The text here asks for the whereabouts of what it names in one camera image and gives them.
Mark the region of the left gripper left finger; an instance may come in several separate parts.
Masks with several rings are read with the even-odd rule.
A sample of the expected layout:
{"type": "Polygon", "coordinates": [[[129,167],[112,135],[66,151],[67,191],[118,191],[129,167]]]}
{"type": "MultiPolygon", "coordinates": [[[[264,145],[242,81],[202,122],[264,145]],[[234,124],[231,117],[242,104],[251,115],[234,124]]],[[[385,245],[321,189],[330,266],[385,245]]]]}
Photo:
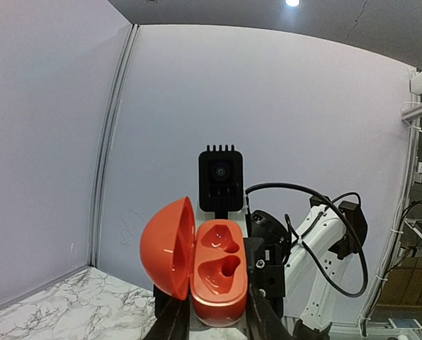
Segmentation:
{"type": "Polygon", "coordinates": [[[171,297],[149,330],[149,339],[189,339],[189,324],[190,303],[188,298],[178,300],[171,297]]]}

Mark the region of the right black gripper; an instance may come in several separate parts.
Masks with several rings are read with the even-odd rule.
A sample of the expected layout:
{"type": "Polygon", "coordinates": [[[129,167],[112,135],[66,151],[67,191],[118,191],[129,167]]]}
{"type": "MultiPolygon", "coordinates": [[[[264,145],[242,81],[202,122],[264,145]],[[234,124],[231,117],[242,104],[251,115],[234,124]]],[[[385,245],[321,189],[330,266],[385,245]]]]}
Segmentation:
{"type": "Polygon", "coordinates": [[[196,236],[178,239],[170,272],[156,265],[155,315],[170,298],[192,297],[200,319],[239,319],[247,305],[249,284],[265,292],[278,317],[283,315],[285,274],[280,245],[262,237],[196,236]]]}

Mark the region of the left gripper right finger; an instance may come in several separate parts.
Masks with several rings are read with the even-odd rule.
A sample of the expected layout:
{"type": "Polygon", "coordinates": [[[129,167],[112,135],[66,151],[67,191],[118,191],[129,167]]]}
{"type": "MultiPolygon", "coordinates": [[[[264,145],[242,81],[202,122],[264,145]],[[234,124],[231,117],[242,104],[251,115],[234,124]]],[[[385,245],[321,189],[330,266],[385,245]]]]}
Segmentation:
{"type": "Polygon", "coordinates": [[[248,287],[246,305],[248,339],[291,340],[292,336],[274,313],[268,301],[252,283],[248,287]]]}

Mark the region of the red earbud charging case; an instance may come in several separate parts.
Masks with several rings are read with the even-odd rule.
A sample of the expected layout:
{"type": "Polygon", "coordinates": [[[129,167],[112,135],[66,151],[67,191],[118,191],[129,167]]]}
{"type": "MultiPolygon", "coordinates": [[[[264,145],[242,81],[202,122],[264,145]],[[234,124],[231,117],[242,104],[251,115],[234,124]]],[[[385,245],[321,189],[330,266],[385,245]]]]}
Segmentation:
{"type": "Polygon", "coordinates": [[[180,198],[147,223],[139,253],[153,284],[178,300],[190,295],[206,325],[228,327],[243,316],[249,281],[237,223],[208,220],[197,227],[190,199],[180,198]]]}

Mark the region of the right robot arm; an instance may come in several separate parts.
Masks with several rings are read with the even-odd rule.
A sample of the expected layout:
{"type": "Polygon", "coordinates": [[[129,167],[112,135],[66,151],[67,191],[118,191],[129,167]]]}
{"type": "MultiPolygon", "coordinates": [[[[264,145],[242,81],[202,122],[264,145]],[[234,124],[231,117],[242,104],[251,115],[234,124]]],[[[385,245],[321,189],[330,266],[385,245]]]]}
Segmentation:
{"type": "Polygon", "coordinates": [[[339,282],[361,254],[367,223],[357,203],[312,196],[298,228],[256,210],[196,225],[190,199],[161,209],[140,243],[154,284],[149,339],[187,339],[201,326],[242,324],[250,339],[327,339],[339,282]]]}

